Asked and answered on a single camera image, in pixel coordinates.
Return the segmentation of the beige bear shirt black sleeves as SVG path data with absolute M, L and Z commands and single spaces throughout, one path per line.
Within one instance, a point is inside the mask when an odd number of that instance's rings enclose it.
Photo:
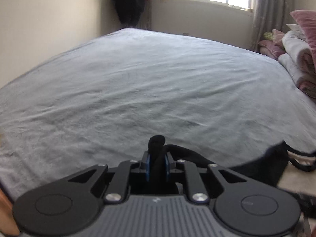
M 212 161 L 187 148 L 165 144 L 165 141 L 162 135 L 150 138 L 142 158 L 150 194 L 176 194 L 176 180 L 183 180 L 189 201 L 207 204 L 211 195 L 207 192 L 207 177 L 201 171 Z M 281 142 L 268 148 L 258 159 L 226 168 L 224 172 L 232 182 L 241 182 L 240 176 L 245 176 L 276 187 L 288 164 L 302 172 L 314 172 L 315 152 L 301 152 Z

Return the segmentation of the light grey bed sheet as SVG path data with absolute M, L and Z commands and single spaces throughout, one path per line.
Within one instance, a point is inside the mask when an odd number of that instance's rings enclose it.
M 11 198 L 95 164 L 139 159 L 150 137 L 222 166 L 286 141 L 315 148 L 315 102 L 281 64 L 215 41 L 123 29 L 1 89 L 1 184 Z

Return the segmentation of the small pink green pillow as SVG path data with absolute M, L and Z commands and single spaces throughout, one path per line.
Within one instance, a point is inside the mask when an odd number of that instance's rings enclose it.
M 277 29 L 273 29 L 272 32 L 265 32 L 263 34 L 263 40 L 258 42 L 259 53 L 265 55 L 274 60 L 285 54 L 282 39 L 284 33 Z

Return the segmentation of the mauve pink pillow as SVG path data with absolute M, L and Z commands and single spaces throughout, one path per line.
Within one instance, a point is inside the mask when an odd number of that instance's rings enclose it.
M 313 63 L 315 65 L 315 50 L 316 50 L 316 12 L 314 10 L 295 10 L 290 13 L 296 23 L 303 30 L 309 47 L 311 48 Z

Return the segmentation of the folded white pink quilt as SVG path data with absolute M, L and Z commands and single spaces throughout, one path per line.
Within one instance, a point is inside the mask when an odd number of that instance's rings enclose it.
M 278 62 L 288 71 L 295 86 L 315 99 L 315 65 L 311 48 L 299 25 L 287 26 L 289 31 L 282 38 L 285 54 L 279 56 Z

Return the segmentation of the grey curtain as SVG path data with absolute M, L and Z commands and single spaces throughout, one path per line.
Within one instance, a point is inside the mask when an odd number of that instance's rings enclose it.
M 258 50 L 258 43 L 265 32 L 274 29 L 285 31 L 290 22 L 293 0 L 255 0 L 253 8 L 253 24 L 251 50 Z

